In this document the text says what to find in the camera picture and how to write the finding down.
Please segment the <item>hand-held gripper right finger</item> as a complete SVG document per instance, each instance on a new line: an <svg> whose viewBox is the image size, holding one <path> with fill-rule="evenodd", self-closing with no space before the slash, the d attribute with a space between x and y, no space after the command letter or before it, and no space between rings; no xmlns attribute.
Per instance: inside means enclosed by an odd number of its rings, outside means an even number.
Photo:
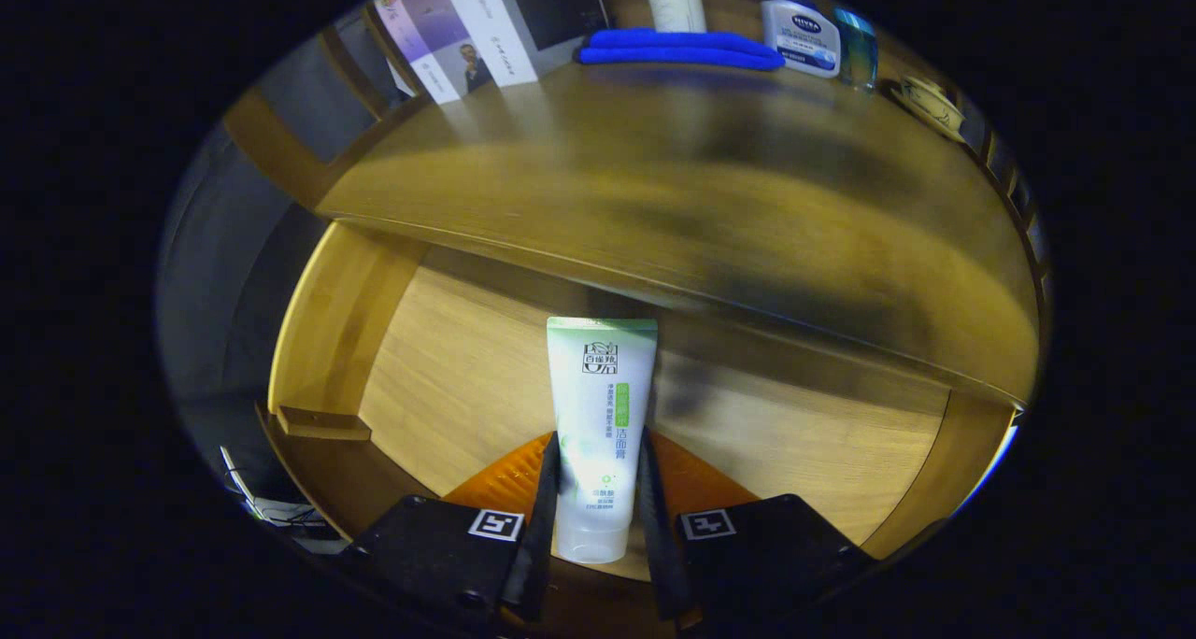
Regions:
<svg viewBox="0 0 1196 639"><path fill-rule="evenodd" d="M793 493L761 498L648 431L637 500L659 613L773 621L832 596L875 559Z"/></svg>

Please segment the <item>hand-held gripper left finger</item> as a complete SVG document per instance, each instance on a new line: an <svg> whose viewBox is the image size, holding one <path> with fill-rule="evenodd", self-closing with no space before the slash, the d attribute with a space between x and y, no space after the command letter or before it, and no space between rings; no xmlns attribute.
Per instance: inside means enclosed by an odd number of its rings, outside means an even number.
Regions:
<svg viewBox="0 0 1196 639"><path fill-rule="evenodd" d="M501 609L541 619L561 476L550 432L505 456L529 461L530 489L450 503L408 494L338 556L346 576L431 623L496 623Z"/></svg>

